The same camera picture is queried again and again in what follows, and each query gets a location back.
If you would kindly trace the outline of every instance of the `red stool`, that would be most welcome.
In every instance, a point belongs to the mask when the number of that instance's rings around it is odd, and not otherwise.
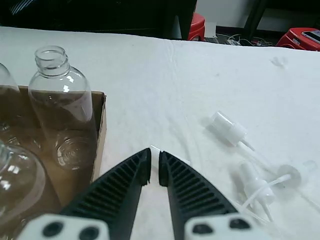
[[[305,31],[314,31],[315,28],[295,27],[289,31],[276,44],[277,47],[289,49],[300,49],[309,51],[320,51],[320,44],[302,35]]]
[[[193,13],[188,40],[196,37],[199,37],[199,41],[205,40],[205,18],[198,13]]]

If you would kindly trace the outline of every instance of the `floor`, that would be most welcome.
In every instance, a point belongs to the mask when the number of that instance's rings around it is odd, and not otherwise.
[[[252,41],[241,39],[240,34],[229,35],[216,33],[217,37],[205,37],[205,41],[214,44],[229,44],[238,46],[253,46],[253,47],[271,47],[275,46],[279,39],[276,38],[260,38],[254,37]]]

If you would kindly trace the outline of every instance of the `white tablecloth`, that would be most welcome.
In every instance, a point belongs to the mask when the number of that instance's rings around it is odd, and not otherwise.
[[[270,165],[306,160],[320,165],[318,52],[0,27],[0,62],[19,85],[29,84],[37,70],[34,52],[44,45],[65,48],[91,89],[107,95],[101,174],[153,144],[190,160],[238,201],[230,168],[241,158],[206,128],[217,110],[248,129]],[[173,239],[167,192],[157,177],[152,172],[151,184],[142,189],[132,240]],[[304,195],[320,204],[318,175],[310,181]],[[319,239],[315,204],[292,191],[275,192],[270,208],[277,228],[266,231],[274,239]]]

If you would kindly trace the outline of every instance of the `cardboard box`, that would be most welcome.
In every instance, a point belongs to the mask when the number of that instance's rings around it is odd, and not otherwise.
[[[39,136],[38,140],[40,140],[41,145],[46,146],[46,139],[44,138],[41,130],[39,120],[37,119],[37,116],[30,103],[28,88],[26,86],[20,86],[19,89],[21,92],[21,98],[25,112],[27,113],[28,118],[31,119],[32,124],[36,127],[35,131],[37,136]],[[2,114],[2,117],[5,115],[5,113],[11,111],[10,107],[12,104],[18,104],[18,99],[21,102],[21,98],[14,96],[12,91],[7,91],[4,94],[2,92],[1,97],[5,100],[1,101],[0,99],[0,113]],[[105,94],[103,92],[92,92],[92,102],[96,128],[98,131],[98,141],[96,157],[90,167],[81,170],[65,170],[61,168],[52,158],[52,153],[48,147],[44,147],[44,150],[37,154],[48,172],[62,206],[67,205],[75,197],[75,195],[82,192],[90,185],[92,181],[99,177],[107,132]],[[14,128],[19,128],[19,126],[17,126],[17,122],[12,122],[11,124],[15,125]]]

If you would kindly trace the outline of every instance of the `plastic bottle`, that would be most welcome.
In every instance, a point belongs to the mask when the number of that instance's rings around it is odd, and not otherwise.
[[[9,70],[0,63],[0,140],[41,152],[40,131],[28,112],[22,94]]]
[[[57,194],[36,155],[0,141],[0,239],[14,239],[30,219],[60,209]]]
[[[69,170],[92,165],[98,138],[87,79],[59,46],[38,49],[35,62],[28,93],[53,158]]]

